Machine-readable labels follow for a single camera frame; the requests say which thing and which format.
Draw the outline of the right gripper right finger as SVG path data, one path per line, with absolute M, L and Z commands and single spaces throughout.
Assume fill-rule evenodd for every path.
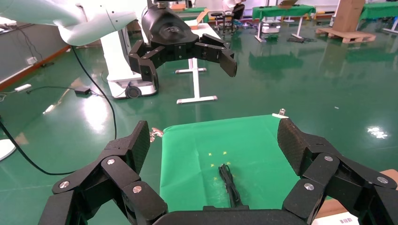
M 299 176 L 283 210 L 311 224 L 331 197 L 361 225 L 397 224 L 395 180 L 343 156 L 324 137 L 302 132 L 290 119 L 279 121 L 277 142 Z

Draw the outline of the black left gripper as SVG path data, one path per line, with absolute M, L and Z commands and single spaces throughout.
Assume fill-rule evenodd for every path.
M 130 68 L 143 81 L 159 83 L 156 69 L 165 61 L 195 58 L 219 63 L 229 77 L 237 74 L 237 62 L 230 44 L 203 34 L 199 38 L 171 9 L 149 7 L 141 18 L 149 44 L 138 40 L 128 53 Z

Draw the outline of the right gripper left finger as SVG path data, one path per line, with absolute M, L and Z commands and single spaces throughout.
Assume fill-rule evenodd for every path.
M 168 212 L 164 200 L 140 177 L 150 148 L 148 123 L 110 141 L 96 160 L 56 182 L 41 225 L 85 225 L 113 201 L 133 225 L 152 225 Z

